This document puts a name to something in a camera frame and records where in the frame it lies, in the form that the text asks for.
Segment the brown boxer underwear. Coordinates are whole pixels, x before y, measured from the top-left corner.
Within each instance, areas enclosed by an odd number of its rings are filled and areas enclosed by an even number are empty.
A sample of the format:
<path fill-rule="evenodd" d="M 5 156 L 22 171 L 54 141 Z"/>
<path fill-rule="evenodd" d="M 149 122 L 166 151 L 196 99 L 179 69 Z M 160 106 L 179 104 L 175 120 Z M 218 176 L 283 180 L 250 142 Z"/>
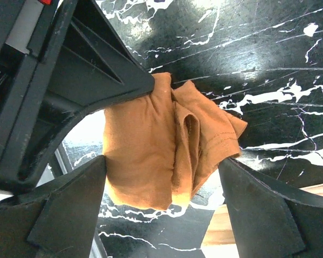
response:
<path fill-rule="evenodd" d="M 187 207 L 229 157 L 241 153 L 247 123 L 219 108 L 187 81 L 153 75 L 152 93 L 104 111 L 107 187 L 116 205 L 167 210 Z"/>

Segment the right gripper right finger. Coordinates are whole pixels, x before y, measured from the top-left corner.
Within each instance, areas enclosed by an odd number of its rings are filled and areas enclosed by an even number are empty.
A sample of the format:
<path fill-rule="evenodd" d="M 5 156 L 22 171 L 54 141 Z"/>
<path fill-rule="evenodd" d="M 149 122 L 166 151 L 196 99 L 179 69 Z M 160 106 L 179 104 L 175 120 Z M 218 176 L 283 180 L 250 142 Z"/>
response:
<path fill-rule="evenodd" d="M 240 257 L 323 257 L 323 196 L 231 158 L 219 174 Z"/>

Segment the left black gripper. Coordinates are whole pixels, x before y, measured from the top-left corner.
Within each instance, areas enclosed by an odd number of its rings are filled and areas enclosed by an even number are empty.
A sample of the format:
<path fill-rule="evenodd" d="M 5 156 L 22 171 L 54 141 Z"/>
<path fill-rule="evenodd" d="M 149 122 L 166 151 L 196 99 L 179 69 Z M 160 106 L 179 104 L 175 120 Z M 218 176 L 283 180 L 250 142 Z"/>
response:
<path fill-rule="evenodd" d="M 95 1 L 0 1 L 0 185 L 36 185 L 82 118 L 153 85 Z"/>

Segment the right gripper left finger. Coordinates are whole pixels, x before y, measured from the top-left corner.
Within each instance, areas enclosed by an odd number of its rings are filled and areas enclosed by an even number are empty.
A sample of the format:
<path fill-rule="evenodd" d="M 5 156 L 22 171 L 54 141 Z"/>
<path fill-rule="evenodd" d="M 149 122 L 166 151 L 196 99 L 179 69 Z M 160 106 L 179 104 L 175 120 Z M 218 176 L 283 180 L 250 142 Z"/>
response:
<path fill-rule="evenodd" d="M 0 257 L 89 257 L 105 180 L 100 155 L 0 201 Z"/>

